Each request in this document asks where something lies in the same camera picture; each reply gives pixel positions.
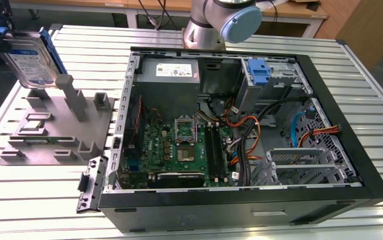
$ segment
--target hard drive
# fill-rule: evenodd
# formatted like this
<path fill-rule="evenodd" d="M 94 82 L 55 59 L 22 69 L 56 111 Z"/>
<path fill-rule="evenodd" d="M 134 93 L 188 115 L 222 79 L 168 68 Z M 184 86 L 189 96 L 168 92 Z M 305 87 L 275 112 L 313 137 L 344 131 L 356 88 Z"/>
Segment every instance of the hard drive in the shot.
<path fill-rule="evenodd" d="M 0 56 L 11 67 L 23 87 L 30 89 L 55 88 L 59 74 L 66 74 L 48 32 L 10 31 L 4 40 L 11 45 L 10 52 Z"/>

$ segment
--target metal bracket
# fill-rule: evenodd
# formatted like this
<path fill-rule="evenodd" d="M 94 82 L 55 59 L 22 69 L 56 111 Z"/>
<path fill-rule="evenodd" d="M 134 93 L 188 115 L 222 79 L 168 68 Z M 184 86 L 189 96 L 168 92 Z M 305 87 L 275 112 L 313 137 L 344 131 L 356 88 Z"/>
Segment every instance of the metal bracket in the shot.
<path fill-rule="evenodd" d="M 82 192 L 78 199 L 77 213 L 99 212 L 99 198 L 103 187 L 107 157 L 99 156 L 89 161 L 87 170 L 82 174 L 78 190 Z"/>

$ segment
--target white label sticker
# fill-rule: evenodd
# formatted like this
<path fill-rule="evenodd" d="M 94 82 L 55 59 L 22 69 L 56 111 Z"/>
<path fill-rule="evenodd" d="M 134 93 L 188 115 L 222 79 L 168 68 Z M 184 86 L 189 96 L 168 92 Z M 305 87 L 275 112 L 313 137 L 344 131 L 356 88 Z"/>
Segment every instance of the white label sticker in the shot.
<path fill-rule="evenodd" d="M 43 57 L 34 50 L 12 50 L 11 56 L 15 65 L 18 66 L 26 79 L 34 84 L 51 84 L 52 79 L 46 70 L 47 64 Z"/>
<path fill-rule="evenodd" d="M 106 3 L 105 5 L 106 5 L 106 6 L 110 6 L 110 7 L 111 7 L 111 6 L 113 6 L 113 7 L 118 7 L 118 6 L 119 6 L 119 7 L 123 7 L 123 6 L 125 6 L 123 4 L 117 4 L 117 3 L 113 3 L 113 4 L 111 4 L 111 3 Z"/>
<path fill-rule="evenodd" d="M 238 109 L 234 107 L 234 106 L 232 106 L 232 111 L 237 114 L 238 113 Z"/>
<path fill-rule="evenodd" d="M 323 15 L 312 15 L 312 18 L 315 18 L 315 19 L 325 19 L 327 16 L 323 16 Z"/>
<path fill-rule="evenodd" d="M 232 172 L 232 179 L 238 180 L 238 172 Z"/>
<path fill-rule="evenodd" d="M 192 77 L 192 64 L 161 63 L 157 65 L 156 76 Z"/>

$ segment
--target aluminum table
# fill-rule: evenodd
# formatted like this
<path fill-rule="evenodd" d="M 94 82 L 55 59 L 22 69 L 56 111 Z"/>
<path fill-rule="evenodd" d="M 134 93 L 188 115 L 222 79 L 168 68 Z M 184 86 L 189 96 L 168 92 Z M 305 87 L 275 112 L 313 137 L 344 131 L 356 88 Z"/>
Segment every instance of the aluminum table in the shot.
<path fill-rule="evenodd" d="M 74 86 L 86 96 L 99 91 L 119 98 L 131 46 L 182 46 L 181 32 L 170 30 L 64 25 L 50 33 L 74 76 Z M 383 177 L 383 89 L 348 46 L 325 39 L 253 36 L 244 43 L 228 44 L 228 50 L 311 56 Z M 62 96 L 58 89 L 47 92 Z M 0 151 L 28 107 L 22 99 L 27 93 L 16 83 L 2 105 Z M 0 166 L 0 239 L 383 239 L 383 203 L 358 208 L 317 225 L 121 233 L 102 213 L 75 214 L 77 184 L 85 168 Z"/>

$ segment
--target table leg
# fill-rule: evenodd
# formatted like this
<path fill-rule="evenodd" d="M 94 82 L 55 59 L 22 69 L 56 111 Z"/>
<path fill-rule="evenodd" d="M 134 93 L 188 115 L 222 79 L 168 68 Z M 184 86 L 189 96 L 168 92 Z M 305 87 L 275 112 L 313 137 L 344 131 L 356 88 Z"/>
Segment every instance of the table leg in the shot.
<path fill-rule="evenodd" d="M 138 11 L 135 9 L 125 9 L 127 17 L 127 27 L 131 29 L 138 28 Z"/>
<path fill-rule="evenodd" d="M 313 38 L 316 33 L 317 33 L 317 30 L 320 28 L 320 25 L 323 24 L 324 20 L 323 19 L 312 19 L 312 22 L 311 24 L 307 26 L 305 28 L 305 31 L 304 31 L 304 34 L 303 34 L 303 37 L 304 38 Z"/>

